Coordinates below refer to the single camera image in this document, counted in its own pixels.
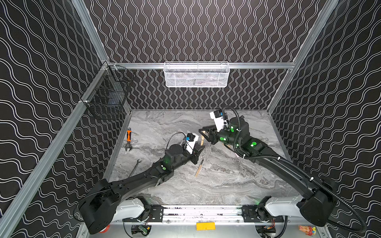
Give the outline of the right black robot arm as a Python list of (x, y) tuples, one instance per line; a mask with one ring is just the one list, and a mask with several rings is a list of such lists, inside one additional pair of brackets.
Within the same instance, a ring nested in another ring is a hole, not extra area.
[(227, 129), (206, 126), (199, 129), (199, 133), (211, 144), (221, 142), (239, 157), (268, 169), (298, 191), (298, 196), (293, 198), (263, 198), (256, 210), (259, 220), (296, 216), (318, 227), (327, 224), (337, 198), (316, 185), (311, 175), (297, 169), (265, 142), (252, 137), (244, 117), (229, 120)]

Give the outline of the silver combination wrench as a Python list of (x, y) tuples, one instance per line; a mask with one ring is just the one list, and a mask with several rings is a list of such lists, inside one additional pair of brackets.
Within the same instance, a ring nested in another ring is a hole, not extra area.
[(138, 166), (139, 166), (140, 163), (141, 163), (141, 160), (138, 159), (137, 162), (136, 162), (136, 164), (135, 164), (135, 166), (133, 167), (132, 171), (131, 171), (130, 174), (129, 174), (129, 178), (132, 177), (132, 176), (134, 175), (134, 173), (135, 173), (135, 171), (137, 170), (137, 168), (138, 168)]

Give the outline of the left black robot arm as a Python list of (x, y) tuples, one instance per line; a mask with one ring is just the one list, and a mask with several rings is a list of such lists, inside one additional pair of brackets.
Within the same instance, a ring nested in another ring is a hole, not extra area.
[(97, 234), (112, 223), (117, 207), (128, 198), (168, 181), (177, 168), (189, 161), (197, 164), (204, 149), (204, 145), (196, 145), (188, 152), (184, 146), (173, 144), (165, 150), (162, 158), (140, 174), (114, 182), (98, 181), (78, 204), (89, 233)]

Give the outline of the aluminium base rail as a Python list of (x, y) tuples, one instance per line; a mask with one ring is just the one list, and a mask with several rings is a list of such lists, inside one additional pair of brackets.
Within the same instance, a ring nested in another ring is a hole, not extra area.
[(281, 223), (285, 215), (263, 216), (256, 205), (144, 205), (140, 200), (122, 202), (115, 208), (101, 208), (93, 215), (82, 212), (89, 230), (98, 233), (113, 222), (195, 224)]

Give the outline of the orange handled adjustable wrench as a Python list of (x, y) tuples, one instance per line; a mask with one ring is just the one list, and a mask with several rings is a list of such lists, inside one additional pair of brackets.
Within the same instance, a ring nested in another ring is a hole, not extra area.
[(125, 145), (126, 151), (131, 151), (133, 148), (131, 145), (131, 136), (132, 136), (131, 128), (127, 128), (127, 141), (126, 141), (126, 145)]

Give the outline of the yellow label block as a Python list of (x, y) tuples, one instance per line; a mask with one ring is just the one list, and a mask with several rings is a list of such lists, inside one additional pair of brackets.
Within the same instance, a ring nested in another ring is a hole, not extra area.
[(197, 231), (213, 231), (216, 229), (214, 222), (202, 222), (196, 224)]

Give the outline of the red yellow small toy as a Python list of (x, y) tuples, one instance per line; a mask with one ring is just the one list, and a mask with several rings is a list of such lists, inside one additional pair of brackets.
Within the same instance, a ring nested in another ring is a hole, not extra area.
[(299, 226), (299, 230), (305, 233), (307, 236), (313, 236), (316, 234), (316, 227), (311, 226)]

